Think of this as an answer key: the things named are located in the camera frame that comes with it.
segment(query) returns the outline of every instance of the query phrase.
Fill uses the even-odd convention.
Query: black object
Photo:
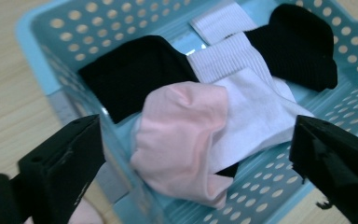
[[[0,223],[67,223],[103,163],[99,116],[72,121],[0,174]]]
[[[158,35],[129,41],[78,73],[114,123],[140,112],[151,91],[178,82],[199,82],[185,54]]]
[[[321,119],[298,116],[293,169],[308,178],[352,223],[358,223],[358,137]]]
[[[315,91],[336,87],[333,31],[305,8],[280,5],[272,12],[268,25],[245,34],[273,76]]]

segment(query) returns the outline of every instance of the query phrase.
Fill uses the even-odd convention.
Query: wooden surface
[[[18,173],[17,161],[21,157],[62,127],[14,36],[19,17],[47,1],[0,0],[0,173],[10,177]],[[91,185],[86,198],[97,207],[106,223],[118,223],[98,185]],[[317,208],[315,202],[322,199],[317,190],[313,191],[282,223],[348,222],[337,210]]]

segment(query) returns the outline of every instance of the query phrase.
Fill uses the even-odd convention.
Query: blue basket
[[[17,36],[41,88],[63,123],[101,114],[106,155],[115,176],[102,186],[125,189],[110,197],[124,223],[275,223],[313,186],[291,169],[290,143],[245,159],[229,188],[227,205],[215,210],[164,197],[148,188],[130,168],[130,129],[136,117],[114,124],[76,71],[124,42],[161,35],[182,53],[205,43],[189,26],[218,1],[196,0],[60,0],[36,8],[18,23]],[[258,25],[268,22],[281,3],[308,8],[335,34],[338,86],[315,92],[289,83],[297,101],[318,118],[358,135],[358,21],[335,1],[239,0]]]

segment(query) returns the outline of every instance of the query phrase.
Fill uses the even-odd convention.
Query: pink fabric on table
[[[131,165],[154,190],[220,208],[233,178],[209,173],[213,135],[227,119],[227,91],[182,82],[152,91],[145,100]]]

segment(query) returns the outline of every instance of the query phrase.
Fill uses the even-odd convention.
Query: perforated plastic
[[[220,210],[164,197],[148,188],[128,165],[129,131],[137,115],[113,124],[77,75],[80,67],[143,35],[162,35],[183,53],[205,48],[188,21],[217,2],[62,0],[30,11],[18,24],[21,47],[46,96],[57,96],[62,91],[66,101],[71,101],[65,106],[82,115],[101,114],[110,161],[130,191],[112,202],[124,223],[274,223],[312,188],[308,182],[302,185],[302,179],[291,169],[290,143],[285,143],[241,163],[228,190],[227,205]],[[297,101],[318,118],[358,135],[358,21],[335,1],[238,2],[258,25],[267,23],[271,11],[280,3],[305,7],[331,25],[338,86],[317,93],[289,84]]]

